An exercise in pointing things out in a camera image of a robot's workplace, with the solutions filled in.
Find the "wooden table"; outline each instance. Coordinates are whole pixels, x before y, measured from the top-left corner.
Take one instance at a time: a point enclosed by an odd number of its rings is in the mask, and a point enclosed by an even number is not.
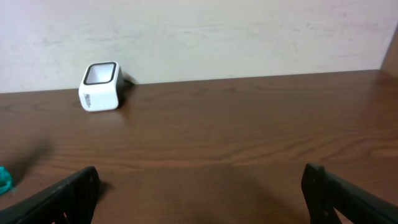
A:
[[[371,70],[0,95],[0,209],[94,165],[93,223],[309,223],[307,162],[398,204],[398,79]]]

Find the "teal object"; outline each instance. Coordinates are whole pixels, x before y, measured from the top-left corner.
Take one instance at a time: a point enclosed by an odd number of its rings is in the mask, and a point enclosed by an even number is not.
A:
[[[6,193],[12,188],[11,174],[5,167],[0,167],[0,195]]]

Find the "white cube object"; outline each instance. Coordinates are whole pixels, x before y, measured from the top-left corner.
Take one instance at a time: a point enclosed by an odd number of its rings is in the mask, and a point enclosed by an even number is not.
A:
[[[88,66],[79,87],[81,106],[87,111],[116,109],[123,91],[123,81],[117,62],[94,63]]]

